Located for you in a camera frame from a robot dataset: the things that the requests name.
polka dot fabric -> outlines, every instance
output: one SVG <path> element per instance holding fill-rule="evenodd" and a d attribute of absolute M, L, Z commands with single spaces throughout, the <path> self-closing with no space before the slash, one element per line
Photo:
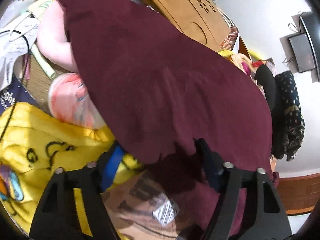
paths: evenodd
<path fill-rule="evenodd" d="M 292 72 L 286 71 L 275 76 L 284 106 L 285 133 L 283 138 L 284 152 L 287 161 L 295 158 L 297 150 L 301 147 L 305 123 L 301 114 L 298 90 Z"/>

maroon fabric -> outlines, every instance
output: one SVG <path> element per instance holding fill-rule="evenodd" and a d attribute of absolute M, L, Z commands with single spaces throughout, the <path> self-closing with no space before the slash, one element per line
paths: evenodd
<path fill-rule="evenodd" d="M 219 194 L 202 176 L 193 138 L 238 168 L 271 172 L 272 123 L 237 67 L 129 0 L 59 0 L 92 101 L 123 147 L 206 228 Z M 231 234 L 241 225 L 239 197 Z"/>

pink cushion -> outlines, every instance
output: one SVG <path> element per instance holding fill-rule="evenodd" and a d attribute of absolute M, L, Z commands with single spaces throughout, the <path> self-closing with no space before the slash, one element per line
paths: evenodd
<path fill-rule="evenodd" d="M 64 13 L 64 7 L 57 0 L 53 1 L 41 20 L 37 45 L 41 53 L 53 63 L 71 72 L 78 72 L 64 30 Z"/>

wooden baseboard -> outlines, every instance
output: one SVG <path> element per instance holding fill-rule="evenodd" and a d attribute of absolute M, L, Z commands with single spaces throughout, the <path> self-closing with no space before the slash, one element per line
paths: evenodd
<path fill-rule="evenodd" d="M 315 207 L 303 208 L 303 209 L 295 209 L 295 210 L 286 210 L 287 215 L 301 215 L 305 213 L 310 213 Z"/>
<path fill-rule="evenodd" d="M 281 178 L 277 191 L 288 215 L 311 212 L 320 198 L 320 173 Z"/>

white label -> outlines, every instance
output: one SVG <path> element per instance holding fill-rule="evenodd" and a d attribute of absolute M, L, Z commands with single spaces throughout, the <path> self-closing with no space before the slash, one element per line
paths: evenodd
<path fill-rule="evenodd" d="M 173 200 L 168 199 L 168 201 L 155 210 L 152 215 L 163 227 L 165 227 L 175 219 L 178 213 L 178 205 Z"/>

